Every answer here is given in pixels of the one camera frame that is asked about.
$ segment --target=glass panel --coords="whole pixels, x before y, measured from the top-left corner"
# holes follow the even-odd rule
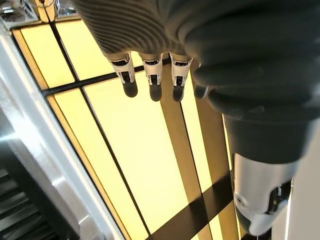
[[[185,82],[181,105],[201,191],[204,192],[212,186],[212,182],[190,73]]]
[[[56,23],[63,45],[80,80],[114,73],[83,21]],[[131,53],[133,65],[142,65],[136,52]]]
[[[55,99],[132,240],[148,237],[114,160],[79,89]]]
[[[49,88],[75,81],[49,25],[21,29]]]
[[[188,205],[159,102],[150,98],[145,72],[135,74],[138,95],[125,95],[121,81],[85,87],[85,92],[151,233]]]

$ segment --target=metal joint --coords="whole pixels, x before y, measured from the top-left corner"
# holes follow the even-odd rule
[[[175,87],[184,87],[186,79],[192,62],[192,58],[187,61],[181,61],[176,59],[171,53],[171,75],[172,83]]]
[[[162,56],[163,56],[163,53],[158,58],[153,60],[142,59],[144,70],[145,70],[145,76],[147,77],[150,86],[154,84],[160,85],[161,83]]]
[[[133,83],[135,81],[135,69],[130,53],[119,60],[108,60],[123,84]]]
[[[0,21],[7,30],[38,21],[32,5],[24,0],[0,0]]]

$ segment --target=fingertip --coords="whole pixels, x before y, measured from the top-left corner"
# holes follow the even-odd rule
[[[172,98],[175,102],[180,103],[184,98],[184,86],[173,86]]]
[[[208,100],[209,100],[209,102],[212,103],[212,102],[215,101],[216,98],[218,98],[216,89],[212,89],[212,90],[208,93]]]
[[[129,82],[129,83],[123,83],[123,90],[125,92],[125,95],[127,95],[129,98],[134,98],[138,94],[138,87],[136,81]]]
[[[192,79],[195,81],[196,86],[209,86],[211,73],[208,71],[207,67],[200,67],[192,73]]]
[[[200,86],[200,85],[195,85],[194,87],[194,96],[197,99],[203,99],[208,92],[208,87],[207,86]]]
[[[150,97],[154,102],[160,101],[160,99],[162,97],[161,84],[160,85],[157,85],[157,84],[149,85],[149,91],[150,91]]]

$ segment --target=black grid line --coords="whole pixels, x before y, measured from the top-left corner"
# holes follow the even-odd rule
[[[81,160],[82,158],[80,157],[80,155],[79,155],[76,147],[73,145],[71,139],[69,138],[69,136],[68,136],[68,134],[67,134],[67,131],[65,130],[64,126],[62,125],[62,123],[61,123],[60,120],[58,119],[58,117],[57,117],[57,115],[56,115],[53,107],[51,106],[51,104],[49,103],[49,101],[48,101],[47,98],[45,98],[44,100],[45,100],[46,104],[49,106],[49,109],[50,109],[51,113],[53,114],[54,119],[58,122],[58,124],[59,124],[59,126],[60,126],[60,129],[62,129],[63,134],[66,136],[66,138],[67,138],[70,146],[72,147],[74,153],[76,154],[77,158]],[[65,118],[65,120],[67,121],[67,118],[65,117],[65,114],[63,113],[63,111],[62,111],[62,110],[60,110],[60,111],[61,111],[61,113],[63,114],[63,117]],[[72,134],[74,135],[74,137],[77,138],[76,135],[75,135],[75,133],[74,133],[74,131],[73,131],[73,129],[71,128],[71,126],[70,126],[70,129],[71,129]],[[87,167],[85,166],[85,164],[83,163],[83,161],[80,161],[80,163],[81,163],[81,165],[83,166],[83,168],[84,168],[85,172],[87,173],[87,175],[89,176],[89,178],[90,178],[91,182],[93,183],[93,185],[94,185],[97,193],[99,194],[100,198],[103,200],[104,197],[102,196],[101,192],[99,191],[98,187],[96,186],[95,181],[94,181],[93,177],[91,176],[91,174],[89,173]],[[115,216],[113,216],[113,214],[111,214],[111,216],[112,216],[113,221],[116,223],[117,221],[116,221],[116,219],[115,219]],[[122,223],[122,220],[120,219],[120,217],[119,217],[119,220],[120,220],[122,226],[124,227],[125,231],[127,231],[126,226]]]
[[[152,234],[153,240],[190,240],[232,200],[230,174],[227,174],[155,231]],[[208,203],[213,205],[210,212],[206,209]]]
[[[189,148],[191,150],[191,155],[192,155],[192,160],[193,160],[193,166],[194,166],[194,170],[195,170],[195,173],[196,173],[196,179],[198,181],[198,185],[199,185],[199,188],[200,188],[200,194],[201,194],[201,197],[204,198],[204,194],[202,193],[202,190],[201,190],[201,185],[200,185],[200,180],[199,180],[199,174],[198,174],[198,171],[197,171],[197,167],[196,167],[196,162],[195,162],[195,157],[194,157],[194,153],[192,151],[192,146],[191,146],[191,143],[190,143],[190,137],[189,137],[189,133],[188,133],[188,128],[187,128],[187,124],[186,124],[186,119],[185,119],[185,114],[184,114],[184,110],[182,108],[182,105],[181,105],[181,102],[179,103],[180,105],[180,109],[181,109],[181,113],[182,113],[182,118],[183,118],[183,122],[184,122],[184,127],[185,127],[185,131],[186,131],[186,135],[187,135],[187,138],[188,138],[188,144],[189,144]],[[207,216],[207,222],[209,223],[209,216],[208,216],[208,210],[207,210],[207,206],[206,206],[206,202],[204,201],[204,208],[205,208],[205,212],[206,212],[206,216]],[[210,239],[212,240],[212,231],[211,231],[211,227],[210,225],[208,226],[209,227],[209,231],[210,231]]]
[[[28,25],[18,25],[18,26],[13,26],[10,28],[10,31],[14,31],[14,30],[21,30],[21,29],[27,29],[27,28],[33,28],[33,27],[37,27],[37,26],[43,26],[43,25],[47,25],[47,22],[28,22]]]
[[[54,37],[56,38],[56,41],[59,44],[60,50],[61,50],[61,52],[62,52],[62,54],[63,54],[63,56],[65,58],[65,61],[67,62],[67,65],[68,65],[68,67],[69,67],[69,69],[70,69],[70,71],[72,73],[72,76],[75,79],[75,83],[80,82],[80,80],[78,78],[78,75],[77,75],[77,73],[76,73],[76,71],[75,71],[75,69],[74,69],[74,67],[73,67],[73,65],[71,63],[71,60],[70,60],[70,58],[68,56],[68,53],[67,53],[67,51],[66,51],[66,49],[65,49],[65,47],[64,47],[64,45],[62,43],[60,34],[59,34],[59,32],[57,30],[57,27],[56,27],[56,23],[55,22],[50,22],[49,25],[50,25],[50,27],[52,29]],[[83,98],[85,100],[85,103],[87,104],[87,107],[90,110],[90,113],[91,113],[91,115],[92,115],[92,117],[94,119],[94,122],[95,122],[96,126],[98,127],[98,130],[99,130],[99,132],[100,132],[100,134],[101,134],[101,136],[102,136],[102,138],[104,140],[104,143],[107,146],[107,148],[108,148],[108,150],[109,150],[109,152],[110,152],[110,154],[112,156],[112,159],[113,159],[113,161],[114,161],[114,163],[115,163],[115,165],[116,165],[116,167],[117,167],[117,169],[119,171],[119,174],[120,174],[120,176],[122,178],[122,181],[123,181],[128,193],[129,193],[129,195],[131,197],[131,200],[132,200],[132,202],[133,202],[133,204],[134,204],[134,206],[136,208],[136,211],[138,212],[138,215],[139,215],[139,217],[140,217],[140,219],[142,221],[142,224],[143,224],[148,236],[152,239],[152,236],[151,236],[150,230],[149,230],[149,228],[147,226],[147,223],[146,223],[146,221],[145,221],[145,219],[144,219],[144,217],[143,217],[143,215],[142,215],[142,213],[141,213],[141,211],[139,209],[137,201],[134,198],[134,195],[133,195],[133,193],[132,193],[132,191],[131,191],[131,189],[129,187],[129,184],[128,184],[127,180],[126,180],[126,177],[125,177],[124,173],[122,172],[122,169],[121,169],[121,167],[119,165],[119,162],[118,162],[118,160],[116,158],[116,155],[115,155],[115,153],[114,153],[114,151],[113,151],[113,149],[112,149],[112,147],[111,147],[111,145],[110,145],[110,143],[108,141],[108,138],[107,138],[107,136],[106,136],[106,134],[105,134],[105,132],[104,132],[104,130],[103,130],[103,128],[102,128],[97,116],[96,116],[96,114],[95,114],[95,111],[94,111],[93,107],[90,104],[90,100],[88,99],[88,97],[87,97],[85,91],[83,90],[83,88],[80,87],[79,89],[80,89],[81,94],[82,94],[82,96],[83,96]]]
[[[48,24],[47,24],[47,23],[44,23],[44,24],[36,24],[36,25],[32,25],[32,27],[34,27],[34,26],[39,26],[39,25],[48,25]],[[29,73],[33,76],[34,79],[36,79],[36,77],[34,76],[33,72],[31,71],[31,68],[30,68],[30,66],[29,66],[29,64],[28,64],[28,62],[27,62],[24,54],[22,53],[22,51],[21,51],[21,49],[20,49],[20,46],[19,46],[16,38],[13,37],[12,40],[13,40],[15,46],[16,46],[16,49],[19,51],[19,54],[20,54],[20,56],[22,57],[23,62],[24,62],[24,64],[25,64],[25,66],[27,67]],[[39,84],[37,83],[37,81],[35,81],[35,83],[36,83],[36,87],[38,88],[39,92],[42,92],[42,95],[43,95],[43,93],[46,91],[46,89],[45,89],[45,90],[41,90],[41,88],[40,88]],[[49,107],[49,110],[51,111],[54,119],[55,119],[55,120],[57,121],[57,123],[59,124],[60,129],[62,130],[63,134],[66,136],[66,138],[67,138],[67,140],[68,140],[71,148],[73,149],[74,153],[76,154],[77,158],[78,158],[78,159],[81,159],[78,151],[76,150],[75,146],[73,145],[73,143],[71,142],[70,138],[68,137],[68,134],[67,134],[65,128],[63,127],[62,123],[61,123],[60,120],[58,119],[55,111],[53,110],[53,107],[52,107],[51,104],[49,103],[48,98],[47,98],[47,97],[44,97],[44,100],[45,100],[47,106]],[[85,169],[85,171],[86,171],[87,175],[89,176],[90,180],[94,183],[95,181],[94,181],[94,179],[92,178],[91,174],[88,172],[88,169],[86,168],[86,166],[84,165],[84,163],[83,163],[82,161],[80,161],[80,163],[82,164],[83,168]],[[101,199],[104,199],[103,196],[102,196],[102,194],[100,193],[100,191],[99,191],[98,188],[96,187],[96,185],[95,185],[95,184],[93,184],[93,185],[94,185],[96,191],[98,192],[99,196],[101,197]],[[117,221],[116,221],[115,217],[114,217],[112,214],[111,214],[111,216],[112,216],[112,219],[114,220],[114,222],[116,223]]]
[[[167,65],[167,64],[170,64],[170,63],[171,63],[171,59],[170,58],[166,58],[166,59],[162,60],[162,64],[163,65]],[[144,70],[145,70],[145,68],[144,68],[143,65],[134,67],[134,72],[135,73],[141,72],[141,71],[144,71]],[[59,94],[59,93],[62,93],[62,92],[73,90],[73,89],[83,88],[83,87],[85,87],[87,85],[97,84],[97,83],[104,82],[104,81],[107,81],[107,80],[115,79],[117,77],[118,77],[117,74],[115,72],[112,72],[112,73],[108,73],[108,74],[105,74],[105,75],[95,76],[95,77],[84,79],[84,80],[76,80],[75,82],[71,82],[71,83],[67,83],[67,84],[64,84],[64,85],[60,85],[60,86],[44,89],[41,92],[42,92],[42,95],[46,98],[46,97],[51,96],[51,95]]]

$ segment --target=light panel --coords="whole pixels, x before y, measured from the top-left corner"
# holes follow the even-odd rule
[[[38,65],[37,65],[32,53],[30,52],[30,49],[29,49],[21,31],[20,30],[13,30],[12,34],[13,34],[16,42],[18,43],[20,50],[24,56],[24,59],[28,63],[29,68],[30,68],[31,72],[33,73],[33,76],[34,76],[35,80],[37,81],[40,89],[41,90],[47,89],[48,88],[47,82],[45,81],[42,73],[40,72]]]
[[[124,238],[126,240],[130,240],[130,236],[125,228],[125,226],[123,225],[115,207],[113,206],[113,204],[110,201],[109,196],[106,193],[106,190],[104,189],[103,185],[100,182],[100,179],[98,178],[96,171],[93,169],[90,161],[87,158],[87,155],[85,154],[83,148],[81,147],[77,137],[75,136],[73,130],[71,129],[68,121],[65,118],[64,113],[62,112],[61,108],[59,107],[56,99],[54,96],[49,96],[47,97],[47,100],[51,106],[51,108],[53,109],[56,117],[58,118],[59,122],[61,123],[65,133],[67,134],[67,136],[69,137],[70,142],[72,143],[74,149],[76,150],[76,152],[78,153],[83,165],[85,166],[87,172],[89,173],[92,181],[94,182],[97,190],[99,191],[99,193],[101,194],[101,197],[103,198],[105,204],[108,207],[108,210],[111,212],[113,219],[115,220],[117,226],[120,228]]]
[[[239,223],[239,219],[237,216],[237,213],[235,213],[235,220],[236,220],[236,229],[238,231],[238,239],[241,239],[241,231],[240,231],[240,223]]]
[[[82,20],[56,23],[61,40],[80,80],[114,73]],[[131,53],[133,65],[143,65],[137,52]]]
[[[219,215],[215,216],[210,222],[211,235],[213,240],[224,240],[220,226]]]
[[[134,98],[124,94],[118,78],[84,89],[154,233],[188,200],[161,105],[150,98],[145,72],[135,79],[139,92]]]
[[[49,25],[21,29],[49,88],[75,81]]]
[[[146,229],[80,90],[56,94],[55,99],[131,239],[146,239]]]
[[[224,137],[225,137],[226,153],[228,155],[229,170],[231,171],[232,170],[232,164],[231,164],[230,146],[229,146],[228,132],[227,132],[227,129],[226,129],[224,115],[222,115],[222,121],[223,121],[223,130],[224,130]]]
[[[190,72],[185,82],[184,97],[181,101],[181,105],[187,132],[189,135],[194,163],[199,178],[200,188],[201,191],[204,192],[212,186],[212,181],[207,161],[205,144],[202,137],[202,131]]]
[[[191,240],[199,240],[198,234],[191,238]]]

